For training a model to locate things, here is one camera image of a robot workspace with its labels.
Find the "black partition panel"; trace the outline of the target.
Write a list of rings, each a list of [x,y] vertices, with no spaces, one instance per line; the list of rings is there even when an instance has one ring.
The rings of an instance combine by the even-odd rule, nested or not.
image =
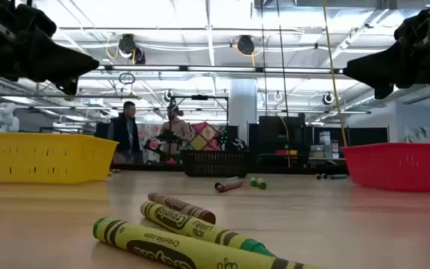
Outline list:
[[[113,152],[113,144],[108,140],[109,123],[97,123],[94,136],[101,138],[103,142],[99,141],[95,145],[95,149],[108,149]]]
[[[348,146],[360,146],[374,143],[387,143],[387,128],[350,128],[345,129],[346,142]],[[340,128],[328,127],[307,127],[308,143],[310,145],[320,145],[320,134],[328,132],[332,140],[337,140],[343,146],[342,131]]]

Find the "person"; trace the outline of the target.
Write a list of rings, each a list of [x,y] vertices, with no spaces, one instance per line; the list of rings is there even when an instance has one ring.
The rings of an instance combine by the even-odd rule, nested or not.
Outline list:
[[[113,156],[116,164],[136,164],[143,161],[135,114],[135,104],[127,101],[123,104],[123,112],[110,120],[107,139],[118,142]]]
[[[167,162],[169,158],[175,162],[181,160],[181,150],[183,142],[189,142],[191,139],[191,132],[188,124],[183,121],[180,116],[183,115],[182,111],[179,111],[178,106],[170,105],[167,108],[169,120],[166,121],[161,128],[161,135],[167,135],[172,132],[178,137],[180,142],[178,143],[165,143],[163,145],[163,154],[160,156],[161,162]]]

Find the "stacked storage boxes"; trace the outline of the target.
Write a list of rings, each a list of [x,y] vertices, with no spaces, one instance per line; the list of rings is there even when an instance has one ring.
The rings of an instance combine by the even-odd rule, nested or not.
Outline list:
[[[331,137],[331,132],[320,132],[319,141],[310,147],[310,158],[339,158],[339,140]]]

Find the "red plastic basket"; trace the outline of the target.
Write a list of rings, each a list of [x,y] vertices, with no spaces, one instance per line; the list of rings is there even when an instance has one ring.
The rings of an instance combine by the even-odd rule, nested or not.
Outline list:
[[[389,191],[430,192],[430,143],[342,148],[354,183]]]

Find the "yellow plastic basket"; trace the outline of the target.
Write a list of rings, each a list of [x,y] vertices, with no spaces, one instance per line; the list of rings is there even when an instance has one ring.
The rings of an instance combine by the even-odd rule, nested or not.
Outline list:
[[[116,145],[84,134],[0,132],[0,183],[101,181]]]

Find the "floral patterned cloth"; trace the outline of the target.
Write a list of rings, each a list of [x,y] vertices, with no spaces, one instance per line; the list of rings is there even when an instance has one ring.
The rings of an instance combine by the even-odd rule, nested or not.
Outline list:
[[[137,126],[138,126],[140,148],[143,154],[143,161],[145,163],[159,162],[160,160],[159,154],[152,152],[150,150],[144,149],[143,147],[148,139],[156,137],[160,134],[161,125],[141,123],[141,124],[138,124]]]

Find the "black cabinet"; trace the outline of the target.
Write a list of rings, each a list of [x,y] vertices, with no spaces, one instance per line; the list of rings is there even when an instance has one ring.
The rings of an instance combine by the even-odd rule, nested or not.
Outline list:
[[[260,116],[258,127],[260,154],[283,158],[292,165],[307,165],[309,150],[304,114],[294,117]],[[296,149],[298,155],[276,155],[277,149]]]

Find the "white column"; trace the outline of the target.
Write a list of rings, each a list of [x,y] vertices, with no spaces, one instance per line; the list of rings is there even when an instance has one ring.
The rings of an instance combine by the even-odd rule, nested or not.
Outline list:
[[[249,143],[249,125],[257,122],[258,88],[254,78],[233,79],[230,83],[228,121],[238,127],[238,137]]]

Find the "ceiling light bar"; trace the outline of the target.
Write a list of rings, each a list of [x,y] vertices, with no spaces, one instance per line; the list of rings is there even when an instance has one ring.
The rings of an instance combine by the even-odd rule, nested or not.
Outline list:
[[[221,66],[168,66],[168,65],[101,65],[96,70],[104,71],[172,71],[172,72],[266,72],[301,74],[342,74],[341,69],[329,68],[286,68],[286,67],[221,67]]]

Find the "colourful patchwork quilt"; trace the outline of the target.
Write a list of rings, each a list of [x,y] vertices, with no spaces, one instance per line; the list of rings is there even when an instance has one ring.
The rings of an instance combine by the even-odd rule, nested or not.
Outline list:
[[[225,125],[213,125],[207,122],[189,125],[190,141],[186,149],[198,151],[220,151],[218,139],[223,135]]]

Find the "black plastic basket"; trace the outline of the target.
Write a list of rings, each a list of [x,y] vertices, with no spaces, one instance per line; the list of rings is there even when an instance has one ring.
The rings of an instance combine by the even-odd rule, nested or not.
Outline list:
[[[244,178],[248,173],[248,152],[198,151],[181,152],[184,172],[190,177]]]

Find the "black metal frame stand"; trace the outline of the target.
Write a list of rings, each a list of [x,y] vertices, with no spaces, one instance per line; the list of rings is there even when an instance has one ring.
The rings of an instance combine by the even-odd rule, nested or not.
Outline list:
[[[196,101],[208,101],[210,99],[213,99],[215,101],[215,103],[217,103],[225,112],[225,124],[228,125],[228,116],[229,116],[229,112],[228,112],[228,108],[229,108],[229,98],[227,96],[209,96],[209,95],[203,95],[203,94],[195,94],[195,95],[190,95],[190,96],[180,96],[180,95],[175,95],[174,94],[175,99],[172,102],[169,102],[168,106],[170,105],[175,105],[178,106],[181,105],[185,99],[191,99],[191,100],[196,100]]]

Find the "black aluminium table frame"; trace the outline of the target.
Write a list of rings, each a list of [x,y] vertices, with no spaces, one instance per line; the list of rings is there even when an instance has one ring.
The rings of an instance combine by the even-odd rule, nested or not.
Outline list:
[[[137,170],[137,171],[163,171],[163,172],[183,172],[182,164],[112,164],[110,169],[115,170]],[[316,168],[316,167],[250,167],[246,169],[248,174],[316,174],[327,170],[333,174],[348,174],[347,166]]]

